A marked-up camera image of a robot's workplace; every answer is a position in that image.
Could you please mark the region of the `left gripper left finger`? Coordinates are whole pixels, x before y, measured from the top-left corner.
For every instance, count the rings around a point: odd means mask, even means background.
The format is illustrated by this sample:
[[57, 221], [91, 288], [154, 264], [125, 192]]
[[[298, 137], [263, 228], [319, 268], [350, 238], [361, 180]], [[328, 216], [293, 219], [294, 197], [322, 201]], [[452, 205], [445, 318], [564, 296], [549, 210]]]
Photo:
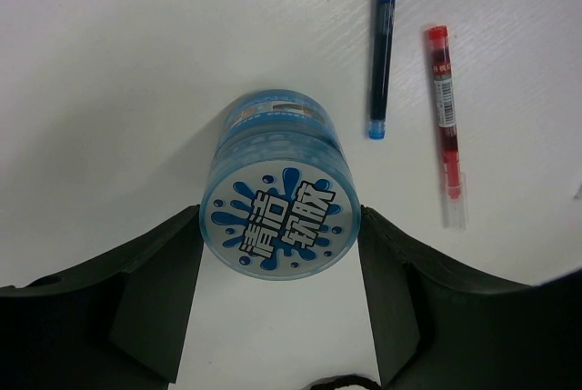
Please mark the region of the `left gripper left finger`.
[[190, 206], [30, 285], [1, 290], [4, 389], [167, 389], [185, 346], [204, 243]]

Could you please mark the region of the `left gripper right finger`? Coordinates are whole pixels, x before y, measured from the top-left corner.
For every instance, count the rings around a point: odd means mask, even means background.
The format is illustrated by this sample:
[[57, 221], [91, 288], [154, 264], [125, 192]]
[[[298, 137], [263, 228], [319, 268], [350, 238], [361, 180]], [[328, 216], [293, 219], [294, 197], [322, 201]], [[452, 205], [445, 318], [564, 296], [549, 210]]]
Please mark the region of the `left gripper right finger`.
[[581, 274], [523, 285], [362, 209], [358, 250], [385, 389], [578, 389]]

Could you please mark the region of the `blue tape roll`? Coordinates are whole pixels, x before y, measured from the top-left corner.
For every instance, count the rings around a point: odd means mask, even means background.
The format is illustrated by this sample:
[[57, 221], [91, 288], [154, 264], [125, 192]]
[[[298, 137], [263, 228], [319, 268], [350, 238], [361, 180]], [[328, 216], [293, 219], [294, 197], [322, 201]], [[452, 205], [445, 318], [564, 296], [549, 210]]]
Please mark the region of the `blue tape roll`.
[[271, 89], [234, 102], [199, 209], [223, 264], [258, 279], [305, 278], [337, 263], [360, 223], [345, 154], [317, 101]]

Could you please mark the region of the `blue pen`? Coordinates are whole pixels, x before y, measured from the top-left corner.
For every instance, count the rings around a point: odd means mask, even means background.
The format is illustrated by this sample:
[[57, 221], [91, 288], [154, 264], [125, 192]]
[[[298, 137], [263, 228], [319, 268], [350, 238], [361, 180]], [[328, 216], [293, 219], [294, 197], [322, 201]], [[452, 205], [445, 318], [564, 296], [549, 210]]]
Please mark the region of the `blue pen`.
[[386, 134], [395, 7], [396, 0], [374, 2], [368, 127], [368, 138], [371, 140], [382, 140]]

